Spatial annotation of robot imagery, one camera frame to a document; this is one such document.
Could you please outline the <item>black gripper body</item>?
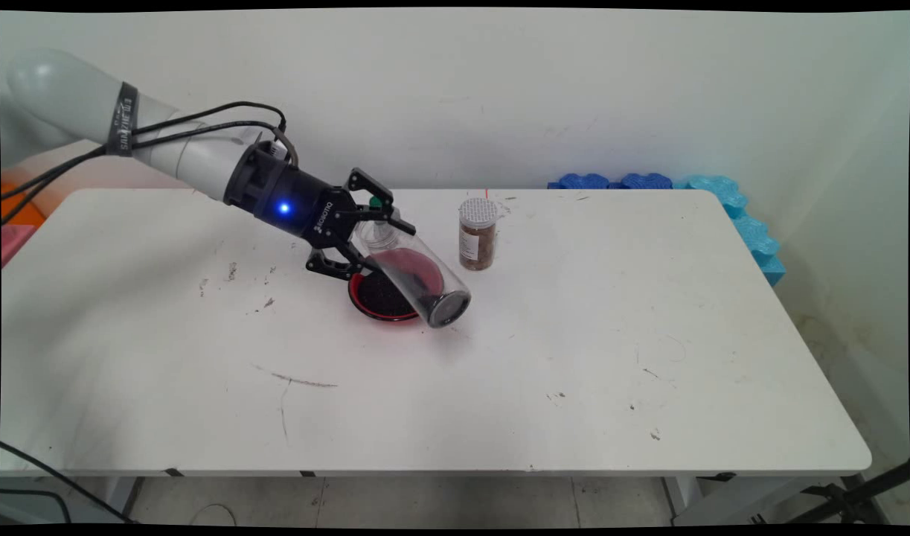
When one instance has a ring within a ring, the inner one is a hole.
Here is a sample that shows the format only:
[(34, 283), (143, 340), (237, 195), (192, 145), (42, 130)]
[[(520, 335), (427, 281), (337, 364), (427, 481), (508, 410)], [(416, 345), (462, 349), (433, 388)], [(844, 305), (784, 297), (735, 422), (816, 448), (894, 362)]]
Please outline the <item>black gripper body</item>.
[(299, 170), (261, 141), (244, 150), (224, 191), (226, 205), (301, 238), (315, 249), (350, 243), (355, 211), (349, 190)]

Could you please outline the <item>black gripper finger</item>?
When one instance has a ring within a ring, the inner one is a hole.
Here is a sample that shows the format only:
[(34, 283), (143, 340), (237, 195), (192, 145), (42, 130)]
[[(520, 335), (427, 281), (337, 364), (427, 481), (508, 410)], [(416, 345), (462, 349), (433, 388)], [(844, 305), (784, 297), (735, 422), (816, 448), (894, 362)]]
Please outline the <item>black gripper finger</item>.
[[(306, 270), (310, 272), (340, 281), (349, 281), (360, 272), (384, 272), (370, 255), (365, 255), (368, 253), (366, 248), (357, 246), (355, 242), (338, 240), (326, 247), (310, 242), (310, 246), (310, 255), (306, 261)], [(336, 249), (345, 260), (338, 261), (327, 257), (326, 249)]]
[(381, 182), (370, 176), (369, 173), (363, 172), (360, 167), (354, 167), (350, 171), (345, 187), (350, 192), (367, 192), (370, 197), (377, 200), (376, 205), (370, 203), (367, 205), (356, 205), (356, 209), (346, 211), (346, 223), (376, 221), (376, 223), (384, 223), (394, 227), (407, 235), (417, 234), (417, 229), (413, 224), (407, 223), (400, 216), (394, 214), (394, 196), (392, 192)]

